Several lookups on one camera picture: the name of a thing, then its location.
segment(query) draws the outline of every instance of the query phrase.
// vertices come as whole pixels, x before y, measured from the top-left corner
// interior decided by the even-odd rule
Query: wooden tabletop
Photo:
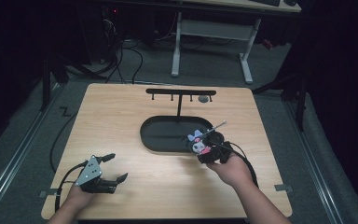
[[[102,177],[116,180],[129,173],[114,194],[97,194],[79,219],[149,219],[246,217],[234,190],[200,164],[192,153],[157,153],[147,149],[140,135],[145,120],[175,116],[178,97],[147,94],[147,88],[212,90],[213,101],[201,103],[183,97],[182,115],[207,119],[220,127],[226,140],[239,145],[254,166],[260,189],[286,215],[292,208],[272,154],[252,92],[245,88],[91,84],[84,96],[71,135],[51,184],[56,189],[66,172],[91,155],[116,157],[101,163]],[[76,180],[79,171],[67,180]],[[65,184],[61,203],[71,184]],[[42,217],[54,214],[54,196],[48,196]]]
[[[226,7],[246,7],[252,9],[269,10],[269,11],[294,12],[294,13],[298,13],[301,11],[301,7],[298,4],[291,7],[286,3],[284,3],[283,0],[281,0],[280,5],[278,7],[269,6],[266,4],[253,2],[250,0],[182,0],[182,1],[188,3],[200,3],[200,4],[209,4],[209,5],[226,6]]]

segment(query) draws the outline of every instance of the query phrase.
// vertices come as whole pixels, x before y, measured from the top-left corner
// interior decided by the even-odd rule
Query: gray floor
[[[273,80],[290,49],[290,45],[271,50],[254,45],[249,58],[254,84],[246,85],[237,54],[241,51],[241,42],[209,41],[200,48],[198,43],[184,44],[181,72],[176,78],[170,75],[173,49],[171,41],[159,42],[154,48],[131,41],[125,45],[133,47],[132,49],[136,49],[143,56],[142,67],[136,77],[137,84],[153,82],[250,89]],[[226,44],[222,47],[213,42]],[[137,53],[124,50],[120,65],[122,76],[126,80],[131,80],[140,63],[141,58]],[[94,64],[89,68],[97,70],[101,66],[103,65]],[[67,108],[67,115],[73,115],[81,104],[87,86],[92,82],[96,81],[87,77],[71,76],[67,85],[57,88],[54,91],[57,97],[36,134],[30,137],[32,141],[26,146],[22,140],[27,136],[34,121],[40,118],[40,84],[12,117],[0,138],[0,176],[10,164],[13,164],[11,158],[19,154],[18,148],[21,146],[25,148],[24,160],[14,166],[18,169],[11,170],[14,177],[7,180],[7,189],[0,190],[0,223],[46,222],[40,216],[44,199],[38,196],[41,190],[49,188],[53,178],[48,155],[60,129],[69,119],[63,114],[63,108]],[[111,82],[121,82],[117,72],[112,75]],[[255,95],[255,100],[283,183],[293,189],[288,192],[293,207],[290,219],[293,223],[358,223],[357,195],[325,139],[311,99],[307,98],[305,132],[300,133],[293,123],[292,116],[292,108],[296,102],[282,102],[279,92],[267,91]],[[71,121],[63,130],[54,147],[55,166],[60,160],[72,124]]]

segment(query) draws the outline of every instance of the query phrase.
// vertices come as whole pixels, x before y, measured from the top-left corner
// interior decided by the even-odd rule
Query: desk leg
[[[180,35],[181,35],[181,26],[182,26],[182,12],[178,12],[178,22],[176,24],[176,43],[175,51],[173,52],[173,61],[172,61],[172,72],[173,77],[179,76],[179,63],[180,63]]]
[[[252,29],[251,36],[250,36],[248,44],[246,46],[246,51],[244,53],[240,54],[242,72],[245,77],[246,84],[253,84],[253,79],[252,79],[251,71],[249,69],[249,64],[248,64],[248,57],[249,57],[249,53],[251,52],[252,45],[255,42],[255,36],[257,35],[257,31],[258,31],[258,27],[260,26],[260,22],[261,22],[261,19],[257,19],[255,21],[255,25]]]

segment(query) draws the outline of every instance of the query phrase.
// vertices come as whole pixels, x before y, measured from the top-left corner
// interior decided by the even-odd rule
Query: dark background
[[[358,193],[358,1],[299,3],[303,15],[327,20],[302,24],[265,20],[256,42],[293,43],[277,79],[293,73],[310,75],[307,91]],[[155,29],[165,34],[171,25],[161,21],[171,21],[164,18],[171,18],[172,12],[120,8],[119,13],[117,28],[149,45]],[[0,1],[0,134],[42,77],[48,53],[59,52],[78,63],[108,58],[106,47],[95,44],[103,43],[100,19],[96,5]]]

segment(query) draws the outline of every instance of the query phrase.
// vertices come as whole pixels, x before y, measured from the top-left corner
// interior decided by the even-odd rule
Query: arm
[[[80,187],[73,185],[69,190],[65,202],[54,216],[51,217],[48,224],[71,224],[77,214],[87,207],[93,198],[94,194],[84,192]]]
[[[207,166],[234,188],[251,223],[290,223],[253,183],[249,168],[240,157],[231,153],[227,163],[209,163]]]

